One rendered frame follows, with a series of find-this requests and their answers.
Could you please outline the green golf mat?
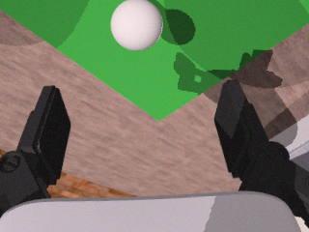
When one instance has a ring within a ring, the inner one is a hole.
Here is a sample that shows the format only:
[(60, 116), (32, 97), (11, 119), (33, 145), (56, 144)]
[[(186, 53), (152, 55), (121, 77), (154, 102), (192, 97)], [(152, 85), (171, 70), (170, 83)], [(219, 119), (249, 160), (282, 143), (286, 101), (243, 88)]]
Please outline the green golf mat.
[(126, 0), (0, 0), (0, 10), (162, 120), (309, 23), (309, 0), (148, 0), (163, 29), (148, 49), (114, 39)]

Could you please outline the white ball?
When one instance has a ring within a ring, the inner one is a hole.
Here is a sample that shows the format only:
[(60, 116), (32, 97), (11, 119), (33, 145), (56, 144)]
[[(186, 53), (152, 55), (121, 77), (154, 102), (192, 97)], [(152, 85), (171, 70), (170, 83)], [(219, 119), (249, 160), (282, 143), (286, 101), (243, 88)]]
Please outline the white ball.
[(111, 32), (122, 47), (140, 51), (153, 46), (161, 36), (163, 20), (158, 8), (148, 0), (126, 0), (111, 17)]

